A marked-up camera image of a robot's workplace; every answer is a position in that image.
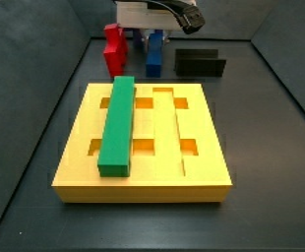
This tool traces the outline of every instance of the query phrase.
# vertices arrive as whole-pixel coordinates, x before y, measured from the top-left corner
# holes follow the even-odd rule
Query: toy block
[[[146,77],[160,77],[162,72],[163,35],[152,33],[148,36],[148,51],[146,59]]]
[[[59,198],[65,203],[222,202],[231,180],[201,84],[134,87],[130,176],[103,177],[96,169],[114,85],[90,84],[52,181]]]
[[[104,58],[107,61],[111,77],[123,74],[123,65],[126,63],[127,43],[124,31],[118,24],[106,25],[107,47],[104,49]]]
[[[134,77],[115,77],[103,142],[98,160],[102,177],[130,174],[130,144],[134,105]]]
[[[222,77],[226,59],[218,59],[217,49],[176,49],[178,76]]]
[[[132,45],[134,48],[143,48],[144,43],[143,43],[143,39],[142,39],[142,34],[139,32],[139,29],[132,29]]]

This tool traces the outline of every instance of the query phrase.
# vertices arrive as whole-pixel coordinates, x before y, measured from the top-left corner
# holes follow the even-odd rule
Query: floor
[[[305,114],[249,42],[172,40],[162,79],[201,82],[234,182],[222,204],[63,204],[51,180],[88,82],[111,82],[103,40],[92,40],[52,114],[0,224],[0,250],[305,248]],[[175,48],[217,48],[222,78],[179,79]]]

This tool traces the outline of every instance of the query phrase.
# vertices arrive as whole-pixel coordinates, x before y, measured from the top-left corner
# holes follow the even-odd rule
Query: rectangular hole
[[[152,92],[174,92],[172,88],[154,88]]]
[[[154,139],[132,139],[132,154],[135,156],[155,156]]]
[[[90,144],[90,149],[88,149],[88,156],[96,156],[100,152],[100,147],[102,147],[102,139],[92,139],[91,144]]]
[[[180,150],[183,156],[198,156],[195,139],[180,139]]]
[[[190,109],[189,101],[186,98],[180,97],[174,98],[174,104],[176,109]]]
[[[135,108],[154,108],[151,97],[138,97],[135,99]]]
[[[102,98],[102,102],[100,102],[100,108],[108,108],[108,106],[110,106],[110,101],[111,101],[111,98],[110,98],[110,97],[103,97],[103,98]]]

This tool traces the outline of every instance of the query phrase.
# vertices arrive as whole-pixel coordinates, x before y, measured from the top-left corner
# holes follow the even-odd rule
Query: red block
[[[104,28],[107,47],[104,57],[111,77],[123,75],[123,65],[126,63],[127,43],[123,29],[118,24],[106,25]]]

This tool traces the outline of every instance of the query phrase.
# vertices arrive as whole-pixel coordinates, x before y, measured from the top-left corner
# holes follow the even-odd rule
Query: green block
[[[102,177],[130,175],[134,97],[134,77],[115,77],[98,161]]]

